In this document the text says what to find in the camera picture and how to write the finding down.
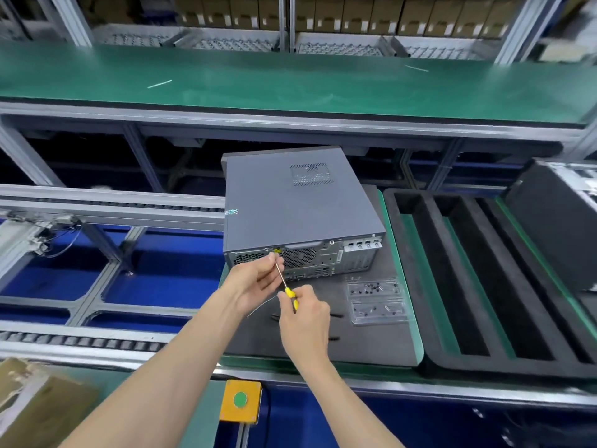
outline green button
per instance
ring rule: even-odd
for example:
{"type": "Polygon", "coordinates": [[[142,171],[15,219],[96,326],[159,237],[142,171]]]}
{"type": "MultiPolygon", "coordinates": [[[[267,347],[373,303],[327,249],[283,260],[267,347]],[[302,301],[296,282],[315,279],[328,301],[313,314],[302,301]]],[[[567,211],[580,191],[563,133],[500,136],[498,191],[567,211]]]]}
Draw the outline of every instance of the green button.
{"type": "Polygon", "coordinates": [[[247,394],[245,392],[238,392],[234,395],[234,406],[243,408],[247,405],[247,394]]]}

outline forearm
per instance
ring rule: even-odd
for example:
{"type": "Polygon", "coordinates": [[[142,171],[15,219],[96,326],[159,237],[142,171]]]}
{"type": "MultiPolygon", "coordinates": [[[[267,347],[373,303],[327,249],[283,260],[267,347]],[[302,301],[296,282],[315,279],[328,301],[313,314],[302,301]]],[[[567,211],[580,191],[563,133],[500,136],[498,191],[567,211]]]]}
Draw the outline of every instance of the forearm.
{"type": "Polygon", "coordinates": [[[303,372],[340,448],[404,448],[328,360],[303,372]]]}
{"type": "Polygon", "coordinates": [[[219,293],[97,407],[61,448],[177,446],[242,317],[232,297],[219,293]]]}

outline clear plastic tray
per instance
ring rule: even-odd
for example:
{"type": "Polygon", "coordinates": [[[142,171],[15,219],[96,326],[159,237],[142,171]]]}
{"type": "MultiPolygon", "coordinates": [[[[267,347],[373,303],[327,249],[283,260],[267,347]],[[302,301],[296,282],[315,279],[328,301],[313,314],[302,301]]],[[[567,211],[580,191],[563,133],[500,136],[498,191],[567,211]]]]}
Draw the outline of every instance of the clear plastic tray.
{"type": "Polygon", "coordinates": [[[397,324],[410,319],[404,289],[396,278],[346,280],[346,296],[355,325],[397,324]]]}

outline screwdriver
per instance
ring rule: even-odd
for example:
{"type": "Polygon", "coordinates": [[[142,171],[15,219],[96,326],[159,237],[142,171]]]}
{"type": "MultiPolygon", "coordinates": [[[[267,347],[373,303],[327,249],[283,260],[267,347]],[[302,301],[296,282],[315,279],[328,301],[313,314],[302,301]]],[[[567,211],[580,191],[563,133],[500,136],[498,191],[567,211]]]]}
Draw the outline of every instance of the screwdriver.
{"type": "Polygon", "coordinates": [[[294,293],[294,291],[292,291],[292,289],[290,289],[286,285],[286,281],[284,280],[284,277],[282,276],[282,272],[280,271],[280,267],[278,267],[278,263],[275,263],[275,264],[276,264],[276,269],[278,269],[278,273],[280,274],[280,278],[282,278],[282,284],[284,285],[284,292],[292,300],[294,312],[296,312],[297,309],[299,309],[299,301],[297,300],[297,295],[294,293]]]}

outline hand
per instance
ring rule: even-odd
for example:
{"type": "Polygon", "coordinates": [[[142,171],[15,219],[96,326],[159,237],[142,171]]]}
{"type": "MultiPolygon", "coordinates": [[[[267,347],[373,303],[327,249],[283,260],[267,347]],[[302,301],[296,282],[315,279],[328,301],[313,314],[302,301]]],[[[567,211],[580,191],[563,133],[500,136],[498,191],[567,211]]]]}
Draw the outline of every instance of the hand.
{"type": "Polygon", "coordinates": [[[293,291],[298,299],[296,313],[288,296],[278,293],[280,334],[284,350],[304,377],[307,369],[329,362],[330,306],[317,298],[311,285],[293,291]]]}
{"type": "Polygon", "coordinates": [[[280,286],[282,278],[275,262],[278,263],[280,271],[284,271],[284,258],[278,253],[270,253],[255,261],[238,264],[228,273],[220,291],[232,297],[242,315],[257,308],[280,286]]]}

